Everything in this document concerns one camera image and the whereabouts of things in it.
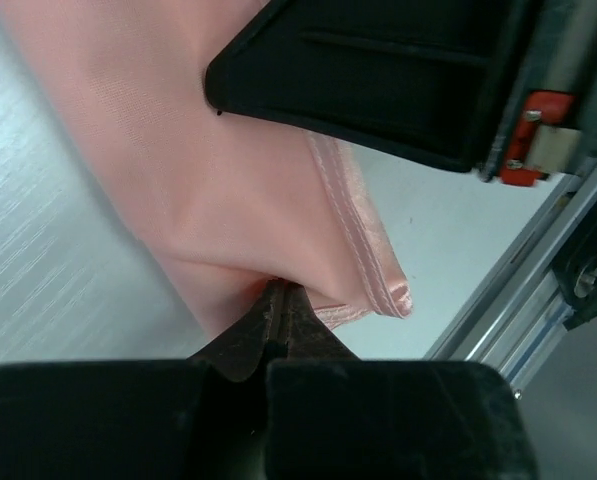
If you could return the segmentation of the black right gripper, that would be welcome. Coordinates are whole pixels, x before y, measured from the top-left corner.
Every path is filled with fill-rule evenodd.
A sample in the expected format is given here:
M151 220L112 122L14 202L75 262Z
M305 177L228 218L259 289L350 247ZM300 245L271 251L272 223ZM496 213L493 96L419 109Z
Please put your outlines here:
M597 164L597 1L516 1L494 58L500 112L484 182L533 186Z

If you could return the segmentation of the aluminium frame rail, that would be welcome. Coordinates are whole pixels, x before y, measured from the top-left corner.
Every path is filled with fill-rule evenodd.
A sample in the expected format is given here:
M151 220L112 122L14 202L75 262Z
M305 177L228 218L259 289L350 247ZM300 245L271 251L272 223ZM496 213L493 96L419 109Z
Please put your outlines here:
M597 204L597 158L555 185L425 357L497 370L521 396L565 335L573 313L552 262Z

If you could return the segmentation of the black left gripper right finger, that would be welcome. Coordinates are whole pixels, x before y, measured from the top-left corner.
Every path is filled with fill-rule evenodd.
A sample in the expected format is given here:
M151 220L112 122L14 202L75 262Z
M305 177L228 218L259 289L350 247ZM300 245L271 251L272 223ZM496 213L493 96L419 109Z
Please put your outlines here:
M287 287L286 358L267 370L270 479L534 479L516 399L472 361L363 361Z

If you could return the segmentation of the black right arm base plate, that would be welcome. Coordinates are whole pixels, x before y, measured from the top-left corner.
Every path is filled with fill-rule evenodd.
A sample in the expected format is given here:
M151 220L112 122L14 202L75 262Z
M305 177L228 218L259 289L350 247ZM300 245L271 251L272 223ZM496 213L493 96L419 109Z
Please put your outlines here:
M597 318L597 241L570 239L554 258L552 269L573 311L564 328L572 331Z

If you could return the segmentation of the pink satin napkin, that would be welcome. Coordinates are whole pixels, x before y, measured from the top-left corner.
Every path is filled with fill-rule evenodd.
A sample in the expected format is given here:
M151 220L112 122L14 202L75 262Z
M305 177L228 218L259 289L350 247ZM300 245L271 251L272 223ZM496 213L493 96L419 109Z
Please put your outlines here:
M336 328L409 283L349 148L219 113L210 61L259 1L0 1L0 21L127 228L217 336L271 278Z

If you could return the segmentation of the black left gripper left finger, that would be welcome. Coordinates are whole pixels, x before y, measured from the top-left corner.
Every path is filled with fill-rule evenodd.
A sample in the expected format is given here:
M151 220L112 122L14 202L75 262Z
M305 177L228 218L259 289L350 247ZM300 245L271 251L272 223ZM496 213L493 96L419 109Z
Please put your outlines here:
M0 479L260 479L284 285L187 359L0 365Z

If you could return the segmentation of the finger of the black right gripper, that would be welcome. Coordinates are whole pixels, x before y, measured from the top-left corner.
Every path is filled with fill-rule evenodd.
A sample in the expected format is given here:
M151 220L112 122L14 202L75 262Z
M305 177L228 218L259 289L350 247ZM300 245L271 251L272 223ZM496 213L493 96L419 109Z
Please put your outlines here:
M213 59L219 111L466 173L513 39L512 1L272 1Z

